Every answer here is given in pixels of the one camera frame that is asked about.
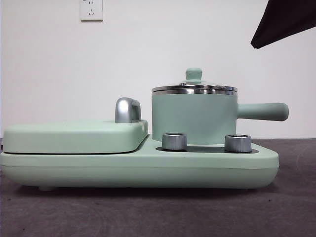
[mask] lid knob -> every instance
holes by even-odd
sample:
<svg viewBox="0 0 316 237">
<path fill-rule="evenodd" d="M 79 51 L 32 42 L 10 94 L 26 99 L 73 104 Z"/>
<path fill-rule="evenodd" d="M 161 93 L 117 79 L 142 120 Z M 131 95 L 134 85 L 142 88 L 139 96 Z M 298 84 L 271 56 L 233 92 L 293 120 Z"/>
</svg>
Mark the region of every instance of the lid knob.
<svg viewBox="0 0 316 237">
<path fill-rule="evenodd" d="M 188 68 L 186 70 L 186 79 L 189 82 L 201 82 L 202 69 L 201 68 Z"/>
</svg>

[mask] appliance foot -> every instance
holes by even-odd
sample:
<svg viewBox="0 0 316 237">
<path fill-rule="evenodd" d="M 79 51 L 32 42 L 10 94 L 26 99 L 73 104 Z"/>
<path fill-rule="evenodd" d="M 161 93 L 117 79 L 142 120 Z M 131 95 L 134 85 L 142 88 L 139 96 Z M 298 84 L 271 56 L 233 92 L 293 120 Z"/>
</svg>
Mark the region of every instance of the appliance foot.
<svg viewBox="0 0 316 237">
<path fill-rule="evenodd" d="M 43 192 L 49 192 L 55 190 L 57 187 L 51 187 L 51 186 L 39 186 L 39 190 Z"/>
</svg>

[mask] black fabric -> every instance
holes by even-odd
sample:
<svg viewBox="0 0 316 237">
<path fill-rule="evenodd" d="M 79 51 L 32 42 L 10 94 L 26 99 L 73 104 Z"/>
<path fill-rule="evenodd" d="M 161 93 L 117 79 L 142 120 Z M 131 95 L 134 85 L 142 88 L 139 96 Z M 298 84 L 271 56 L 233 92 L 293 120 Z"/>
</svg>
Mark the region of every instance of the black fabric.
<svg viewBox="0 0 316 237">
<path fill-rule="evenodd" d="M 315 237 L 316 139 L 253 139 L 280 169 L 256 190 L 58 188 L 1 174 L 2 237 Z"/>
<path fill-rule="evenodd" d="M 316 26 L 316 0 L 269 0 L 251 41 L 261 48 Z"/>
</svg>

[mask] stainless steel rim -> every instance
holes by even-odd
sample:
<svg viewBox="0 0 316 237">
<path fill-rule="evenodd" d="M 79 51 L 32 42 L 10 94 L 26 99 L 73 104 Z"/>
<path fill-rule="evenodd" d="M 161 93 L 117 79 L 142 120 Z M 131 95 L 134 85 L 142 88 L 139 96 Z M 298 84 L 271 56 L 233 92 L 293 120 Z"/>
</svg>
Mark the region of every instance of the stainless steel rim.
<svg viewBox="0 0 316 237">
<path fill-rule="evenodd" d="M 158 90 L 154 91 L 153 95 L 168 95 L 168 94 L 219 94 L 219 95 L 237 95 L 236 91 L 232 90 L 207 90 L 207 89 L 181 89 L 181 90 Z"/>
<path fill-rule="evenodd" d="M 162 94 L 223 94 L 237 95 L 237 88 L 222 85 L 171 85 L 152 89 L 154 95 Z"/>
</svg>

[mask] appliance base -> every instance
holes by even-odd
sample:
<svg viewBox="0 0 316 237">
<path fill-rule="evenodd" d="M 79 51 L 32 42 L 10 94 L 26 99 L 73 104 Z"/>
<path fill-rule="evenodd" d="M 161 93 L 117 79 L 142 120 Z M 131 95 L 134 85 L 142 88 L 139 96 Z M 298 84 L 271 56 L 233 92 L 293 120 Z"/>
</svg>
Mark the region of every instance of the appliance base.
<svg viewBox="0 0 316 237">
<path fill-rule="evenodd" d="M 160 146 L 148 136 L 130 153 L 2 153 L 0 164 L 11 180 L 43 191 L 54 187 L 254 189 L 270 184 L 279 167 L 278 154 L 256 144 L 252 148 L 258 152 L 252 154 L 156 150 Z"/>
</svg>

